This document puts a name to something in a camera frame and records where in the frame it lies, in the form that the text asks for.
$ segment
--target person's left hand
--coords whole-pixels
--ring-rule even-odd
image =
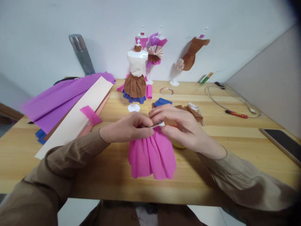
[[[152,136],[154,130],[147,128],[152,125],[150,118],[133,111],[117,122],[99,129],[99,134],[106,143],[128,142]]]

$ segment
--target person's right hand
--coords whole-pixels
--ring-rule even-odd
[[[153,108],[149,112],[149,116],[153,123],[164,119],[174,120],[177,123],[177,128],[165,125],[162,132],[179,141],[185,147],[210,159],[222,159],[226,156],[224,147],[208,136],[188,111],[166,104]]]

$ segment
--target black phone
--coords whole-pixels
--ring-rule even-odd
[[[301,167],[301,145],[281,130],[259,129],[270,141]]]

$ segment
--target gray partition wall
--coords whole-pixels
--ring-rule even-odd
[[[301,139],[301,35],[297,25],[226,83]]]

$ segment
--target screwdriver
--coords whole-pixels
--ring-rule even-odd
[[[234,112],[234,111],[225,110],[225,112],[226,112],[227,114],[234,115],[234,116],[237,116],[237,117],[248,118],[247,115],[244,115],[244,114],[241,114],[241,113],[237,113],[237,112]]]

